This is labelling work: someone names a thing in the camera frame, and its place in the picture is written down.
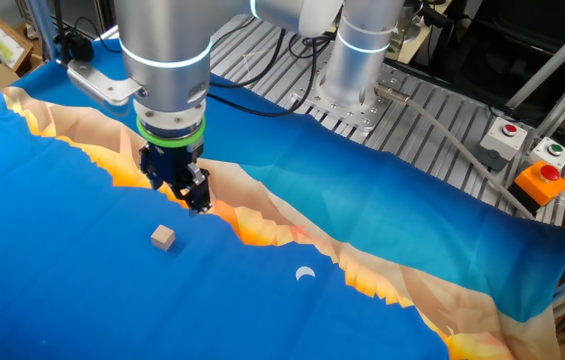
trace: small wooden cube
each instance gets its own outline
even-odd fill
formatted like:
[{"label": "small wooden cube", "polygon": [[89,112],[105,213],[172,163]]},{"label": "small wooden cube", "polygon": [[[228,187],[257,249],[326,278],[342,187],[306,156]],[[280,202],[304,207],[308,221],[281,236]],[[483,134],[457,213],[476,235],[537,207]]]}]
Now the small wooden cube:
[{"label": "small wooden cube", "polygon": [[156,247],[167,251],[175,241],[175,233],[166,226],[160,225],[151,235],[151,242]]}]

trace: red button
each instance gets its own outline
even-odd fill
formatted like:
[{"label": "red button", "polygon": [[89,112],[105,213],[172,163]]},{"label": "red button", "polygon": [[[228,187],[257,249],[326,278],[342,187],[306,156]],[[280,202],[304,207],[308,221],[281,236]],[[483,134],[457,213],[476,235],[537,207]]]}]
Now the red button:
[{"label": "red button", "polygon": [[542,174],[543,178],[549,181],[558,181],[560,179],[560,172],[551,165],[542,166],[540,174]]},{"label": "red button", "polygon": [[515,135],[515,133],[517,131],[518,131],[518,128],[516,128],[515,126],[513,126],[511,124],[504,125],[504,128],[502,128],[502,132],[506,136],[513,136],[513,135]]}]

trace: metal bracket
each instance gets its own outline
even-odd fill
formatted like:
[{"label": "metal bracket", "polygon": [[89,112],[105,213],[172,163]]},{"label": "metal bracket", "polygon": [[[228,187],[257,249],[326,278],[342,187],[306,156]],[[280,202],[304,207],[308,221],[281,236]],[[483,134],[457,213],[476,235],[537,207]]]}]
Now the metal bracket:
[{"label": "metal bracket", "polygon": [[[326,67],[327,62],[322,63],[322,67],[317,71],[319,74],[322,68]],[[403,76],[398,74],[391,74],[390,68],[383,66],[382,72],[378,80],[379,84],[389,87],[399,88],[403,81]],[[306,104],[317,108],[333,117],[338,118],[338,120],[351,125],[361,131],[371,131],[382,119],[382,116],[386,112],[392,101],[378,96],[374,102],[370,102],[369,105],[365,107],[360,107],[357,109],[351,109],[326,99],[322,94],[316,90],[314,85],[312,89],[307,89],[306,85],[302,87],[302,84],[308,84],[309,73],[304,74],[303,80],[297,82],[300,86],[296,86],[294,92],[292,93],[292,98],[294,100],[301,99],[306,91],[310,91],[309,97],[306,99]]]},{"label": "metal bracket", "polygon": [[67,67],[69,79],[80,90],[102,104],[121,107],[129,104],[131,96],[140,91],[146,91],[135,80],[113,80],[104,75],[89,63],[72,60]]}]

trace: white crescent shape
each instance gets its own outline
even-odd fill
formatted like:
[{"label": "white crescent shape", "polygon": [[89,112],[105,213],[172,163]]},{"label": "white crescent shape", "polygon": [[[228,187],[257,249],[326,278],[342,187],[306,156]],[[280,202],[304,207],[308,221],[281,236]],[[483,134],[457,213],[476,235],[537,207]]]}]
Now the white crescent shape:
[{"label": "white crescent shape", "polygon": [[301,268],[298,269],[298,271],[295,272],[296,280],[300,280],[300,278],[304,275],[315,277],[315,272],[313,272],[313,269],[311,269],[308,266],[302,266]]}]

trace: gray cable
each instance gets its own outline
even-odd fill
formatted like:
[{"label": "gray cable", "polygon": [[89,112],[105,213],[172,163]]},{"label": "gray cable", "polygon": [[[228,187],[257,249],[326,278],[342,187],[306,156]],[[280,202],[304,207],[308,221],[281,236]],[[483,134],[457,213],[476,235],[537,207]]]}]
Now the gray cable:
[{"label": "gray cable", "polygon": [[426,111],[422,106],[420,106],[418,103],[416,103],[411,99],[407,99],[406,103],[407,105],[417,110],[422,115],[422,117],[427,119],[431,123],[431,125],[433,125],[436,129],[440,130],[444,134],[444,136],[446,136],[446,138],[449,139],[449,141],[453,145],[455,145],[455,147],[458,150],[460,150],[462,155],[464,155],[471,162],[471,164],[473,164],[473,166],[478,170],[478,172],[482,174],[482,176],[487,178],[491,182],[491,184],[495,186],[495,188],[502,194],[502,196],[518,209],[520,214],[522,214],[527,219],[535,219],[535,217],[531,214],[531,212],[527,210],[527,208],[524,207],[524,205],[522,205],[522,203],[520,203],[520,201],[518,201],[518,199],[516,199],[509,192],[509,190],[507,190],[504,186],[502,186],[502,184],[500,184],[498,180],[493,175],[491,175],[489,170],[487,170],[487,168],[485,168],[484,165],[482,165],[482,163],[480,163],[478,159],[476,159],[475,156],[473,156],[473,154],[469,151],[469,149],[467,149],[460,140],[458,140],[455,136],[453,136],[453,134],[451,134],[451,132],[447,130],[447,128],[444,127],[444,125],[440,124],[440,122],[433,115],[431,115],[431,113]]}]

